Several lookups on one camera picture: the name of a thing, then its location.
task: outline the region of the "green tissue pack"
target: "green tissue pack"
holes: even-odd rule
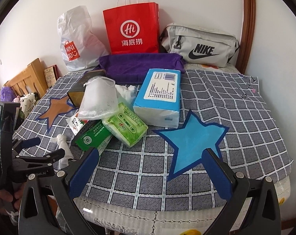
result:
[[[111,132],[109,132],[102,121],[99,121],[93,127],[91,127],[87,132],[80,136],[75,143],[83,150],[87,151],[90,147],[98,149],[99,155],[102,154],[106,146],[108,145],[112,137]]]
[[[119,103],[119,111],[102,119],[103,125],[127,147],[134,146],[146,134],[148,126],[126,105]]]

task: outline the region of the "purple cloth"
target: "purple cloth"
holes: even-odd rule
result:
[[[149,69],[171,69],[185,73],[183,57],[168,53],[132,53],[99,58],[100,67],[116,84],[142,84]]]

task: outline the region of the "black box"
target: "black box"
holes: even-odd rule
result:
[[[86,86],[84,84],[88,82],[91,78],[95,76],[106,76],[105,70],[93,70],[87,71],[84,73],[83,77],[76,82],[71,89],[67,92],[69,99],[72,101],[72,104],[79,108],[81,106]]]

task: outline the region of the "human hand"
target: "human hand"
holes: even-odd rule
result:
[[[23,196],[23,191],[24,191],[25,184],[22,184],[22,186],[14,193],[14,197],[17,200],[14,203],[14,207],[19,210],[21,206],[21,200]],[[12,202],[13,201],[13,196],[6,190],[2,189],[0,190],[0,214],[7,215],[7,212],[5,210],[3,201],[5,202]]]
[[[3,201],[5,202],[12,202],[13,196],[6,190],[0,190],[0,214],[7,215],[6,210],[4,208]]]
[[[25,187],[25,183],[23,183],[22,186],[14,193],[14,197],[16,199],[16,202],[14,203],[14,208],[16,208],[18,211],[21,207],[24,187]]]

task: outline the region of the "haidilao logo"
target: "haidilao logo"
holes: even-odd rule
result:
[[[121,25],[121,34],[126,38],[136,37],[139,30],[139,24],[134,20],[127,20]]]

